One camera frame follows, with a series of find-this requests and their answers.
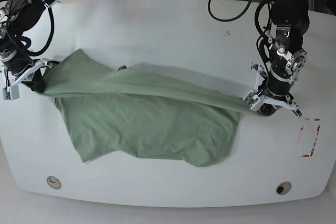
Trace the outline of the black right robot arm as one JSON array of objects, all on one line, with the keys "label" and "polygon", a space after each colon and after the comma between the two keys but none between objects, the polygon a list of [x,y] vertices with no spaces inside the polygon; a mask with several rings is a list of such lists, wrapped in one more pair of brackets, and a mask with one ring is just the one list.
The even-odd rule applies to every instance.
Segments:
[{"label": "black right robot arm", "polygon": [[[50,46],[55,32],[52,5],[57,0],[7,0],[1,8],[1,75],[4,81],[4,100],[19,97],[18,86],[23,84],[32,91],[43,93],[45,82],[41,68],[50,64],[39,59]],[[46,44],[37,52],[29,48],[32,41],[23,35],[33,28],[44,11],[50,18],[50,34]]]}]

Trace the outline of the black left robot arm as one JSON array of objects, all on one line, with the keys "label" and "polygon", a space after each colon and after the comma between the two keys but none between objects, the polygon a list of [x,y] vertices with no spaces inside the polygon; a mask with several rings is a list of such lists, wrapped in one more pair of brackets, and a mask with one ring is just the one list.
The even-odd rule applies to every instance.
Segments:
[{"label": "black left robot arm", "polygon": [[[264,5],[271,5],[266,31],[276,26],[275,37],[267,36],[259,25]],[[293,104],[290,89],[304,67],[307,52],[303,49],[303,35],[309,28],[308,0],[263,0],[255,13],[255,25],[260,33],[257,50],[263,63],[270,63],[257,93],[288,105]]]}]

